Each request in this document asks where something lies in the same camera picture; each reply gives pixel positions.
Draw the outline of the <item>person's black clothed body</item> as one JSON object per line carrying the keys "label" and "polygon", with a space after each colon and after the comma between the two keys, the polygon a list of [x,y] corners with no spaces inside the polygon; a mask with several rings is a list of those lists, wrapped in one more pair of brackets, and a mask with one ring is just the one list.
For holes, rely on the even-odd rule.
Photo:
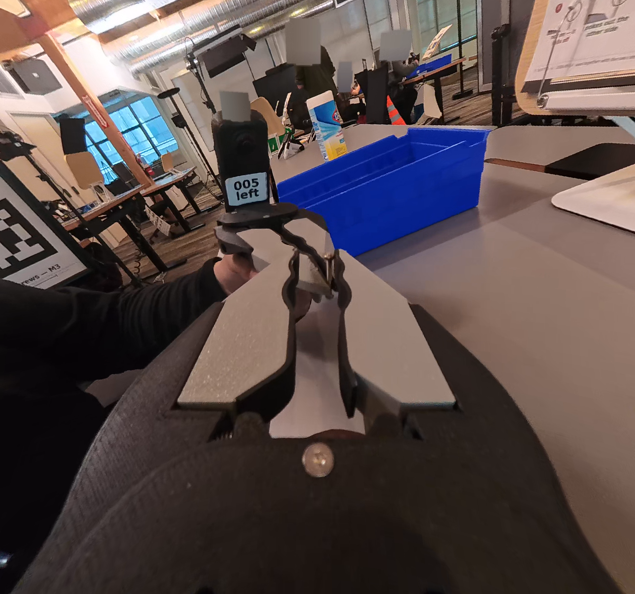
{"label": "person's black clothed body", "polygon": [[1,391],[1,592],[36,558],[106,420],[108,410],[76,387]]}

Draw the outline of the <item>black monitor screen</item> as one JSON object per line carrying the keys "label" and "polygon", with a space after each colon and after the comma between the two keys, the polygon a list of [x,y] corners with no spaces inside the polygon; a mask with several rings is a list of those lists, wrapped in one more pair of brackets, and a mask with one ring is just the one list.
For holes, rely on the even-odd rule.
{"label": "black monitor screen", "polygon": [[265,98],[276,114],[281,116],[288,94],[298,92],[295,66],[282,63],[266,71],[266,75],[253,81],[253,87],[260,98]]}

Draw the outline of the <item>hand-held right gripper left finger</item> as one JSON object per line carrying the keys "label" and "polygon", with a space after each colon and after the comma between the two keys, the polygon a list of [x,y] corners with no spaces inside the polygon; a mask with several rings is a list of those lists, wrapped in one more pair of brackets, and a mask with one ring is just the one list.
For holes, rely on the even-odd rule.
{"label": "hand-held right gripper left finger", "polygon": [[299,252],[282,255],[226,297],[177,399],[188,411],[270,423],[295,391]]}

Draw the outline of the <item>silver ventilation duct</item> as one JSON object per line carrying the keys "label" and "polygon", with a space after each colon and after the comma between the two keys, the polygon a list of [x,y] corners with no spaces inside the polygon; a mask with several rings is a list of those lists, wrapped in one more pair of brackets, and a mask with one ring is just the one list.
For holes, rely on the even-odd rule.
{"label": "silver ventilation duct", "polygon": [[[325,0],[326,7],[344,0]],[[140,31],[132,41],[110,43],[105,51],[135,77],[161,70],[205,50],[238,31],[259,39],[281,29],[288,19],[309,17],[309,8],[321,0],[204,0],[173,13]]]}

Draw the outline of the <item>wooden support post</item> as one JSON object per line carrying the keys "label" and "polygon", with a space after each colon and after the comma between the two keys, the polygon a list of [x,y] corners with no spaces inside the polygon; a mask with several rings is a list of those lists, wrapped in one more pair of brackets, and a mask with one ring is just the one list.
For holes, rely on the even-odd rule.
{"label": "wooden support post", "polygon": [[64,47],[52,36],[50,32],[37,38],[37,43],[42,47],[52,63],[57,67],[62,77],[75,92],[81,103],[88,110],[93,119],[99,123],[99,127],[107,136],[109,142],[120,154],[133,176],[138,180],[142,188],[154,186],[154,182],[147,177],[143,168],[137,162],[135,154],[118,127],[112,122],[106,109],[86,82],[82,73],[68,56]]}

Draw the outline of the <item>blue plastic bin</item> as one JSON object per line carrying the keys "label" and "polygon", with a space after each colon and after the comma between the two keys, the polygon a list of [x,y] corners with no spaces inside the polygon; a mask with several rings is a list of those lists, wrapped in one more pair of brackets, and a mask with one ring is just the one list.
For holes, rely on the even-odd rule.
{"label": "blue plastic bin", "polygon": [[410,128],[278,183],[354,257],[475,208],[489,130]]}
{"label": "blue plastic bin", "polygon": [[413,73],[413,76],[417,77],[420,75],[425,75],[442,67],[448,66],[452,63],[452,59],[453,55],[451,51],[443,53],[437,58],[419,65],[415,73]]}

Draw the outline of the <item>disinfecting wipes canister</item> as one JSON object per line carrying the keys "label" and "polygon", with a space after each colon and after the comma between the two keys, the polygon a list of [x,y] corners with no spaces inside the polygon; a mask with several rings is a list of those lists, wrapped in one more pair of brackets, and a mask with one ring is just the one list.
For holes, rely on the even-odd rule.
{"label": "disinfecting wipes canister", "polygon": [[332,91],[308,98],[306,105],[324,162],[347,154],[342,122]]}

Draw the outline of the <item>printed instruction sheet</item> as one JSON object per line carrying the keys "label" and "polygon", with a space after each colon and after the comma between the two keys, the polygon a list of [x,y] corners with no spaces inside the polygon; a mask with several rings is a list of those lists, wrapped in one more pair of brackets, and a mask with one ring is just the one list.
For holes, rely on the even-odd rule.
{"label": "printed instruction sheet", "polygon": [[[549,0],[525,81],[539,84],[571,0]],[[634,0],[582,0],[561,28],[545,84],[634,70]]]}

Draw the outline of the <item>person's left forearm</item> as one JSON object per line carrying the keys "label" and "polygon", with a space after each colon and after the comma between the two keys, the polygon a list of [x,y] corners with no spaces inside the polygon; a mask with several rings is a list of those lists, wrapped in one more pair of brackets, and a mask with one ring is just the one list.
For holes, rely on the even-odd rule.
{"label": "person's left forearm", "polygon": [[219,262],[128,292],[1,281],[1,389],[64,386],[147,366],[226,297]]}

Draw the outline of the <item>large paned window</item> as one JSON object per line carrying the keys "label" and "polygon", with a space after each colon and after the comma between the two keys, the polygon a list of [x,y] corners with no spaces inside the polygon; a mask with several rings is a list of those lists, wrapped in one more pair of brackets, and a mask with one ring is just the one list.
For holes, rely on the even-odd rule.
{"label": "large paned window", "polygon": [[[117,103],[106,105],[106,110],[111,122],[142,162],[152,165],[162,155],[177,151],[179,144],[152,97],[128,95]],[[87,149],[96,158],[100,169],[105,170],[107,166],[113,168],[115,164],[122,163],[122,156],[108,140],[99,123],[87,112],[82,117],[85,118]]]}

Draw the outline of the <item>black studio light panel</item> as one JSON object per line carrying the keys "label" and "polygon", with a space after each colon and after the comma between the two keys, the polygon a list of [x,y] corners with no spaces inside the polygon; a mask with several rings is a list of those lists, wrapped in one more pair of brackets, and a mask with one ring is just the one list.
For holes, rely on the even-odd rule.
{"label": "black studio light panel", "polygon": [[254,51],[256,47],[256,40],[237,29],[223,37],[218,35],[214,39],[205,40],[195,57],[212,79],[245,61],[245,52]]}

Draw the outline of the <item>white document stand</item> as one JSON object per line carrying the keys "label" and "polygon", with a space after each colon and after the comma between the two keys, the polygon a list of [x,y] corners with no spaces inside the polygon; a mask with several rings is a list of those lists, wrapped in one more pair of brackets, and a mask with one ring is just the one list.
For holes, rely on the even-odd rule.
{"label": "white document stand", "polygon": [[[634,71],[550,79],[543,93],[544,109],[564,114],[597,115],[613,122],[634,138]],[[586,181],[551,199],[562,211],[634,232],[634,165]]]}

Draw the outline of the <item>framed black white marker sign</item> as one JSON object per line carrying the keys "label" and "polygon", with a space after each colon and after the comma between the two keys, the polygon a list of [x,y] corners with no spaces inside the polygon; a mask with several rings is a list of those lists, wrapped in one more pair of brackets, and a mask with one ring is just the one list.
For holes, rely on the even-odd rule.
{"label": "framed black white marker sign", "polygon": [[1,279],[49,289],[92,267],[78,243],[1,162]]}

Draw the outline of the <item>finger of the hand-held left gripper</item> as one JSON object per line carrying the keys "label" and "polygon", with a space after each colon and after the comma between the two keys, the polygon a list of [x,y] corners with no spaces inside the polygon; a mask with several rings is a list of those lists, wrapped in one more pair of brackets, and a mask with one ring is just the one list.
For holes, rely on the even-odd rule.
{"label": "finger of the hand-held left gripper", "polygon": [[[252,260],[258,272],[280,260],[290,250],[290,246],[272,230],[243,230],[237,234],[253,248]],[[300,254],[298,268],[297,289],[310,293],[316,303],[326,299],[327,284],[308,256]]]}
{"label": "finger of the hand-held left gripper", "polygon": [[294,218],[285,222],[281,228],[287,235],[299,237],[321,257],[332,255],[334,245],[327,230],[313,220],[306,217]]}

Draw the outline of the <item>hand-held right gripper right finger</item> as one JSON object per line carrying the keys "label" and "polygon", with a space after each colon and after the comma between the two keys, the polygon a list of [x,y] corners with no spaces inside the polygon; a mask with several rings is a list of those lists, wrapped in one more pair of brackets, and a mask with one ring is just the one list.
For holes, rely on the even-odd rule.
{"label": "hand-held right gripper right finger", "polygon": [[348,417],[369,433],[377,418],[451,411],[456,398],[408,300],[344,250],[333,257],[337,362]]}

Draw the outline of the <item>grey partition panel on stand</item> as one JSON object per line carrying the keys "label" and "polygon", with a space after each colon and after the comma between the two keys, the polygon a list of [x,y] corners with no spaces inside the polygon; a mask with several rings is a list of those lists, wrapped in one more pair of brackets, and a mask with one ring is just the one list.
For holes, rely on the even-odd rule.
{"label": "grey partition panel on stand", "polygon": [[515,78],[535,0],[476,0],[478,89],[491,98],[491,122],[512,121]]}

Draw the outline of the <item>black square panel light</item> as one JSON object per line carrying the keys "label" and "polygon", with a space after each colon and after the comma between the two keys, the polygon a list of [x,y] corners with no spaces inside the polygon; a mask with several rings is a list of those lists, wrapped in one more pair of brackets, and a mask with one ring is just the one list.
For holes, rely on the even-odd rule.
{"label": "black square panel light", "polygon": [[60,117],[58,120],[64,155],[86,152],[86,131],[84,118]]}

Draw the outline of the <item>wooden backing board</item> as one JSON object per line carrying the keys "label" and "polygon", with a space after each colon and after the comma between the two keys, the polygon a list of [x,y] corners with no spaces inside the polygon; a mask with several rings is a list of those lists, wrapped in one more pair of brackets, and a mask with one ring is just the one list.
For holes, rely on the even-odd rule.
{"label": "wooden backing board", "polygon": [[537,106],[538,95],[535,93],[522,92],[525,78],[528,74],[533,56],[535,54],[542,23],[544,21],[549,0],[535,0],[533,10],[528,24],[523,49],[518,64],[515,78],[515,91],[518,105],[523,112],[530,115],[555,116],[555,110],[541,109]]}

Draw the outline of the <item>wooden top desk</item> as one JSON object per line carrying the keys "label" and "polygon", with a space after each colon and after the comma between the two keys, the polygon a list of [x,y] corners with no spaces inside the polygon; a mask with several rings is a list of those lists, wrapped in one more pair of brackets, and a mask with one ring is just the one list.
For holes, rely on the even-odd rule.
{"label": "wooden top desk", "polygon": [[195,168],[189,168],[172,174],[170,177],[163,177],[159,181],[155,182],[153,186],[148,188],[138,186],[116,196],[112,200],[103,203],[96,208],[90,209],[85,215],[81,215],[80,218],[72,218],[71,220],[65,222],[62,226],[67,232],[72,233],[77,233],[80,229],[83,229],[89,233],[91,237],[96,238],[101,232],[117,223],[122,227],[123,231],[125,231],[134,245],[136,245],[137,249],[140,250],[154,266],[155,271],[154,273],[151,273],[151,275],[168,272],[176,267],[186,264],[187,260],[179,259],[169,263],[164,262],[163,259],[161,259],[161,257],[155,252],[154,248],[149,244],[147,239],[137,230],[130,217],[130,213],[135,204],[145,206],[145,198],[161,196],[163,201],[167,203],[168,209],[173,212],[178,225],[182,229],[181,235],[192,233],[198,228],[204,227],[203,223],[194,226],[190,225],[186,218],[181,215],[174,201],[168,194],[171,187],[178,186],[184,194],[187,202],[195,210],[195,214],[199,214],[199,211],[197,211],[197,204],[185,189],[185,184],[194,173],[194,170]]}

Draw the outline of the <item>black ceiling box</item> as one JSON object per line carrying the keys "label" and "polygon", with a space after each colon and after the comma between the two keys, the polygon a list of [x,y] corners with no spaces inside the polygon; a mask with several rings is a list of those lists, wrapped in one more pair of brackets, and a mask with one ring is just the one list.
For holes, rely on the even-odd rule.
{"label": "black ceiling box", "polygon": [[44,96],[62,88],[50,67],[41,59],[6,60],[3,66],[26,94]]}

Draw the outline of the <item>person's left hand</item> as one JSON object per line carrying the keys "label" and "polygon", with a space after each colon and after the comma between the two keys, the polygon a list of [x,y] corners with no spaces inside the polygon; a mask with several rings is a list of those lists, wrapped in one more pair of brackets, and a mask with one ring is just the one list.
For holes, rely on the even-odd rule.
{"label": "person's left hand", "polygon": [[224,255],[214,263],[213,272],[226,296],[258,276],[251,255],[244,254]]}

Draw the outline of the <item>black flat pad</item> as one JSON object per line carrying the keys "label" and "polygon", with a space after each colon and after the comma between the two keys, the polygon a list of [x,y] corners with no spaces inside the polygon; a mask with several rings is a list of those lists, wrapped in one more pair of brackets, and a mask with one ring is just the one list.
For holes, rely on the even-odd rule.
{"label": "black flat pad", "polygon": [[634,144],[600,143],[546,165],[549,175],[589,181],[634,164]]}

